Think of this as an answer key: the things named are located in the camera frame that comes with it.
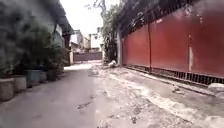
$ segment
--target road surface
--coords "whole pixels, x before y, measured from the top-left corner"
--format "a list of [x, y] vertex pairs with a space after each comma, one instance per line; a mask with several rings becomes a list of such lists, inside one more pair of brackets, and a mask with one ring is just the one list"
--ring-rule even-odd
[[223, 115], [207, 96], [85, 63], [0, 104], [0, 128], [223, 128]]

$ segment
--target white wall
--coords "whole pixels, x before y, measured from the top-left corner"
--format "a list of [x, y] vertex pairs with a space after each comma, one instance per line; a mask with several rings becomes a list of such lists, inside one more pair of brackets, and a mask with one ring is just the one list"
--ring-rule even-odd
[[103, 43], [103, 38], [99, 35], [96, 35], [96, 36], [97, 36], [97, 39], [95, 39], [94, 35], [91, 36], [91, 48], [101, 49], [100, 44]]

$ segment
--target sky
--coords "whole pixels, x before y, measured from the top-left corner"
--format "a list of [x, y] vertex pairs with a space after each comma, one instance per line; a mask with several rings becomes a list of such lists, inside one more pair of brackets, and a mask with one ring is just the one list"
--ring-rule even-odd
[[[95, 0], [60, 0], [65, 9], [69, 23], [74, 30], [80, 29], [83, 34], [96, 33], [97, 27], [103, 25], [100, 16], [101, 9], [88, 10], [85, 5], [93, 4]], [[118, 4], [119, 0], [106, 0], [107, 8]]]

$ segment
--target grey pot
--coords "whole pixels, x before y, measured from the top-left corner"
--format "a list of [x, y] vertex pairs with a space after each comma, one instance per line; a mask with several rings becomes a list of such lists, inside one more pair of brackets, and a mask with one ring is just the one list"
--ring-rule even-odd
[[8, 101], [13, 98], [13, 82], [13, 78], [0, 79], [0, 101]]
[[27, 82], [26, 76], [13, 76], [14, 78], [14, 91], [16, 93], [26, 90]]
[[27, 85], [28, 87], [37, 86], [40, 84], [41, 71], [40, 70], [27, 70]]

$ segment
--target plant pot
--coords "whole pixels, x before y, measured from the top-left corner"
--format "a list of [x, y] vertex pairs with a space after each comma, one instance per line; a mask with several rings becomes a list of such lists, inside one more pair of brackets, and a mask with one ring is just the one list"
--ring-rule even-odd
[[44, 71], [40, 72], [40, 82], [44, 83], [47, 80], [47, 73]]
[[14, 76], [14, 91], [16, 93], [26, 90], [26, 76]]
[[0, 79], [0, 101], [8, 101], [13, 98], [13, 82], [13, 78]]
[[57, 80], [57, 71], [56, 70], [49, 70], [47, 72], [47, 80], [56, 81]]
[[41, 71], [40, 70], [27, 70], [27, 85], [28, 88], [40, 84]]

